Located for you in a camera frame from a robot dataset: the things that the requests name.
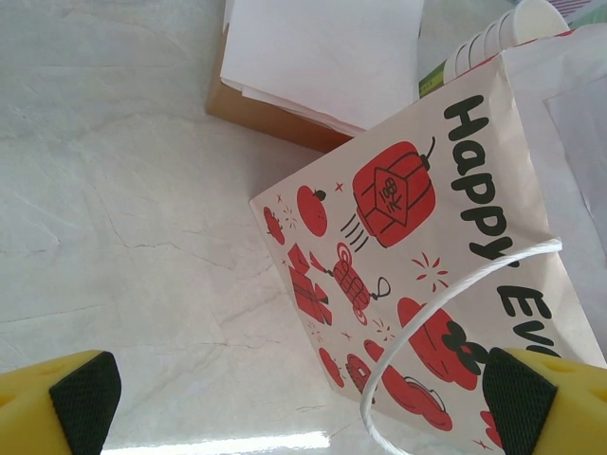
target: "black lettering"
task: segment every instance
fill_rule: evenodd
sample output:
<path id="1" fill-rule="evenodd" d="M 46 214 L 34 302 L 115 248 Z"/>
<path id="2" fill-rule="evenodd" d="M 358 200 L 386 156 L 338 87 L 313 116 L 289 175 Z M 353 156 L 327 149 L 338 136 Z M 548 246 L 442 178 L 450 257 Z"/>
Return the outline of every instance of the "black lettering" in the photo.
<path id="1" fill-rule="evenodd" d="M 540 311 L 540 315 L 545 319 L 552 319 L 552 312 L 548 308 L 548 305 L 546 305 L 546 302 L 543 301 L 543 293 L 536 289 L 521 286 L 499 286 L 497 293 L 502 299 L 502 305 L 506 310 L 506 314 L 512 318 L 516 316 L 516 311 L 511 301 L 514 299 L 519 303 L 524 315 L 533 316 L 533 310 L 528 302 L 528 300 L 533 300 Z"/>
<path id="2" fill-rule="evenodd" d="M 470 152 L 468 157 L 464 156 L 466 152 Z M 453 147 L 453 159 L 457 163 L 457 171 L 460 175 L 466 175 L 470 169 L 483 166 L 485 156 L 483 146 L 473 140 L 462 140 Z"/>
<path id="3" fill-rule="evenodd" d="M 495 185 L 490 173 L 476 173 L 458 178 L 451 183 L 451 187 L 456 191 L 464 190 L 469 200 L 476 204 L 488 204 L 495 197 Z"/>
<path id="4" fill-rule="evenodd" d="M 542 337 L 541 335 L 532 334 L 531 332 L 540 332 L 545 329 L 545 325 L 539 320 L 529 320 L 522 324 L 514 326 L 514 333 L 521 338 L 528 339 L 534 343 L 543 344 L 545 346 L 554 346 L 554 341 L 550 338 Z"/>
<path id="5" fill-rule="evenodd" d="M 473 221 L 476 223 L 478 230 L 491 237 L 502 235 L 506 230 L 507 222 L 504 217 L 504 209 L 501 207 L 489 206 L 468 209 L 462 211 L 461 217 L 464 221 Z M 490 219 L 495 220 L 493 225 L 487 223 L 487 220 Z"/>
<path id="6" fill-rule="evenodd" d="M 502 256 L 505 256 L 505 254 L 502 251 L 510 248 L 512 245 L 513 245 L 513 243 L 512 243 L 511 238 L 501 237 L 497 240 L 494 240 L 490 244 L 486 244 L 486 245 L 470 244 L 469 248 L 470 248 L 470 251 L 472 251 L 477 256 L 480 256 L 482 258 L 493 261 L 497 258 L 501 258 Z M 521 263 L 519 263 L 518 261 L 508 264 L 509 267 L 515 267 L 515 268 L 518 267 L 519 265 L 521 265 Z"/>
<path id="7" fill-rule="evenodd" d="M 546 354 L 546 355 L 552 355 L 553 357 L 561 357 L 560 355 L 558 355 L 557 353 L 555 353 L 554 351 L 552 351 L 550 348 L 546 348 L 544 346 L 527 346 L 527 350 L 528 351 L 533 351 L 534 353 L 540 353 L 540 354 Z"/>
<path id="8" fill-rule="evenodd" d="M 459 117 L 462 122 L 460 126 L 449 133 L 450 141 L 457 142 L 458 140 L 462 140 L 464 137 L 471 136 L 489 125 L 487 117 L 472 120 L 469 114 L 469 111 L 483 104 L 484 100 L 485 98 L 482 95 L 476 95 L 467 100 L 459 101 L 445 109 L 444 115 L 446 119 Z"/>

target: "green label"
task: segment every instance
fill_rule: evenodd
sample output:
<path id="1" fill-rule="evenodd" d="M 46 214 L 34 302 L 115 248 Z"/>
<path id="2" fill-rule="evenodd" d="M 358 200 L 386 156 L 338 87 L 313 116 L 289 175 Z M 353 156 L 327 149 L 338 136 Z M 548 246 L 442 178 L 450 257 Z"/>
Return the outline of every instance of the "green label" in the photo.
<path id="1" fill-rule="evenodd" d="M 419 98 L 424 98 L 445 84 L 443 80 L 444 70 L 445 62 L 441 63 L 432 73 L 421 80 L 419 83 Z"/>

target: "stack of paper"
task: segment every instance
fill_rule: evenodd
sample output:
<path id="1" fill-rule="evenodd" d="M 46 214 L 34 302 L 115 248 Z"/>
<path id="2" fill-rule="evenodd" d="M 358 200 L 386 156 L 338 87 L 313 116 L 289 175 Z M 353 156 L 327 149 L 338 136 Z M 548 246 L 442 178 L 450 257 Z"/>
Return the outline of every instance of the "stack of paper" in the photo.
<path id="1" fill-rule="evenodd" d="M 350 136 L 417 100 L 423 0 L 231 0 L 221 81 Z"/>

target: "white paper bag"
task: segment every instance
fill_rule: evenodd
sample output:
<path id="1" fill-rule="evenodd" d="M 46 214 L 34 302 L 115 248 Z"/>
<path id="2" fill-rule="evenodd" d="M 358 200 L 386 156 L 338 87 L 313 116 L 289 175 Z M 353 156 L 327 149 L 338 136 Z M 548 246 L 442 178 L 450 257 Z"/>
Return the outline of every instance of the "white paper bag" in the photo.
<path id="1" fill-rule="evenodd" d="M 554 237 L 524 131 L 499 56 L 251 201 L 336 391 L 359 400 L 395 334 L 450 283 Z M 605 366 L 561 258 L 538 256 L 436 313 L 374 409 L 500 453 L 481 387 L 493 347 Z"/>

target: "yellow plastic part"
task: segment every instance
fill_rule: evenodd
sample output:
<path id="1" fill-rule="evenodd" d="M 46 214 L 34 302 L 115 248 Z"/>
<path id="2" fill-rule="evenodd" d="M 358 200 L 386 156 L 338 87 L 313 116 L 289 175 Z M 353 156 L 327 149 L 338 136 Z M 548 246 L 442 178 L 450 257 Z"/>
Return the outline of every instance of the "yellow plastic part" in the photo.
<path id="1" fill-rule="evenodd" d="M 101 351 L 0 374 L 0 454 L 70 455 L 48 390 Z"/>
<path id="2" fill-rule="evenodd" d="M 607 453 L 607 370 L 529 351 L 507 351 L 558 387 L 533 455 Z"/>

